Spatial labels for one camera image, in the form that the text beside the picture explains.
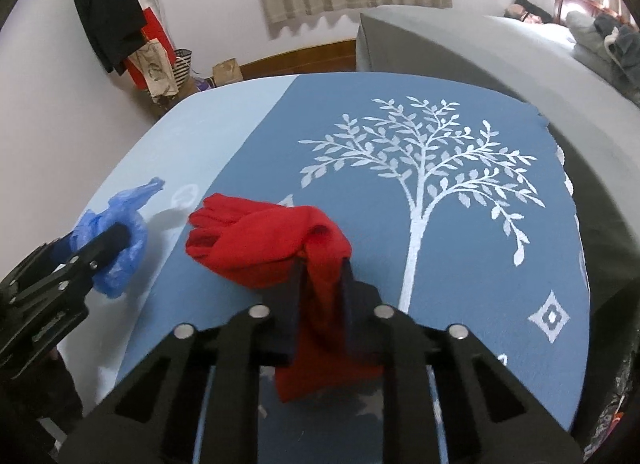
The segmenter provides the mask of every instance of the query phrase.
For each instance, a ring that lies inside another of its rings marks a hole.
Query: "white tree print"
[[[498,132],[492,131],[487,121],[482,121],[484,129],[479,131],[477,138],[470,127],[461,129],[460,115],[449,116],[460,105],[457,102],[442,100],[438,107],[428,100],[407,99],[411,101],[411,107],[420,109],[419,116],[418,113],[405,114],[404,106],[396,105],[393,99],[373,99],[382,104],[380,110],[386,111],[386,117],[364,117],[370,126],[363,126],[356,118],[344,114],[344,122],[335,125],[340,133],[325,135],[324,140],[300,141],[301,144],[315,144],[313,151],[323,151],[316,157],[316,164],[300,172],[304,175],[303,188],[314,178],[324,176],[331,166],[334,171],[340,171],[345,165],[369,166],[370,170],[379,172],[379,177],[395,179],[399,183],[410,216],[409,248],[398,306],[403,312],[409,310],[411,303],[424,231],[435,206],[446,197],[457,195],[465,208],[472,202],[488,206],[492,220],[504,219],[504,234],[513,233],[516,241],[513,254],[516,266],[524,260],[524,245],[529,239],[516,225],[524,216],[511,213],[508,200],[513,197],[522,203],[530,201],[545,206],[526,176],[526,167],[531,166],[535,157],[523,155],[518,150],[510,151],[508,147],[496,150],[500,143],[493,137]],[[465,161],[484,166],[467,172]]]

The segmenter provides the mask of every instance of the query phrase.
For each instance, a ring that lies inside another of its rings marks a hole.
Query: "pillow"
[[[556,25],[555,23],[540,25],[538,34],[558,43],[567,43],[570,45],[575,45],[576,43],[574,36],[567,27]]]
[[[613,75],[610,60],[605,61],[599,55],[594,54],[583,45],[576,45],[571,52],[572,57],[578,62],[586,66],[591,72],[599,75],[609,84],[613,82]]]
[[[544,9],[541,9],[537,5],[533,5],[533,3],[530,2],[529,0],[516,0],[514,3],[517,3],[518,5],[522,5],[524,7],[524,10],[526,10],[527,12],[531,12],[536,16],[540,16],[542,23],[554,22],[554,17],[551,14],[549,14],[549,12],[547,12]]]
[[[571,55],[578,63],[581,63],[590,69],[591,72],[599,75],[619,91],[623,97],[628,98],[628,100],[640,108],[640,90],[626,79],[626,76],[623,75],[621,70],[619,73],[614,71],[611,59],[605,61],[599,55],[591,52],[587,47],[579,44],[574,47]]]
[[[583,12],[573,10],[566,15],[565,21],[578,45],[589,49],[607,63],[610,61],[609,55],[604,47],[604,39],[593,24],[595,18],[587,16]]]

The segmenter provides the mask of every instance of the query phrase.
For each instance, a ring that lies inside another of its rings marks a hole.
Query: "wooden headboard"
[[[625,17],[620,14],[616,14],[609,8],[603,7],[600,3],[594,0],[556,0],[554,23],[566,26],[566,15],[572,10],[578,10],[593,17],[596,17],[598,14],[606,13],[612,15],[614,18],[619,20],[620,23],[631,25],[632,27],[635,27],[636,30],[638,29],[638,27],[632,25]]]

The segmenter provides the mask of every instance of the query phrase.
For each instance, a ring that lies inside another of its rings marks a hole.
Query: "gray bedsheet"
[[[455,10],[365,10],[359,70],[468,82],[535,105],[564,149],[596,312],[640,274],[640,110],[535,26]]]

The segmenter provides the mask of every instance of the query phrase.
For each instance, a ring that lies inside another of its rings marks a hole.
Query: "wooden floor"
[[[243,79],[318,72],[354,72],[355,69],[355,39],[293,50],[241,66]]]

